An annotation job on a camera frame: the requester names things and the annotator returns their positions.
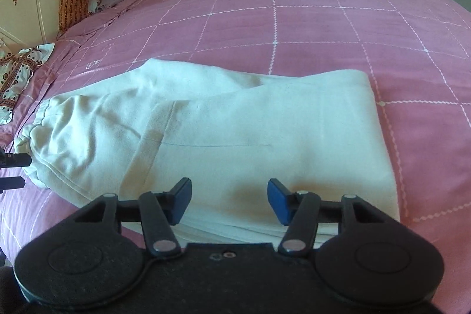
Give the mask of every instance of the pink bedspread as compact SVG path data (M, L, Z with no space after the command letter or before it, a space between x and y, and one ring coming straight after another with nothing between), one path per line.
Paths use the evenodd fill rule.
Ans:
M451 0L126 0L74 26L20 98L12 137L44 98L151 57L262 74L369 74L402 222L446 262L435 302L471 309L471 13ZM2 172L18 174L18 170ZM74 207L27 183L0 196L10 259Z

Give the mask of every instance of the patterned pillow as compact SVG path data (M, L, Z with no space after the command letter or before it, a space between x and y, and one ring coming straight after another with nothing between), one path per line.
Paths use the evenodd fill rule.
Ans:
M59 0L59 35L89 16L89 0Z
M0 125L13 117L13 107L33 72L51 55L53 44L43 44L13 55L0 39Z

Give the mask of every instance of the white floral pillow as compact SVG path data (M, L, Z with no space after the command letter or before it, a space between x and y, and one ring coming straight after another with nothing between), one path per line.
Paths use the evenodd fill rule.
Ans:
M14 55L0 39L0 125L11 121L18 96L53 49L53 44L42 44Z

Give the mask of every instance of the bed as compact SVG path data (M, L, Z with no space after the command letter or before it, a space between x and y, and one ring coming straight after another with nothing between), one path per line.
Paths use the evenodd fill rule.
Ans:
M366 72L394 168L401 221L441 252L434 302L471 308L471 14L451 0L125 0L88 17L20 96L0 145L41 100L138 68L149 58L260 74ZM21 175L19 169L1 176ZM14 260L76 208L29 180L0 195L0 246ZM136 242L142 238L124 233Z

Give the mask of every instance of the orange striped pillow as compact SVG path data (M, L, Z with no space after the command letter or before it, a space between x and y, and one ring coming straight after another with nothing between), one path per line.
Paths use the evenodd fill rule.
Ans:
M89 0L59 0L59 35L89 16Z

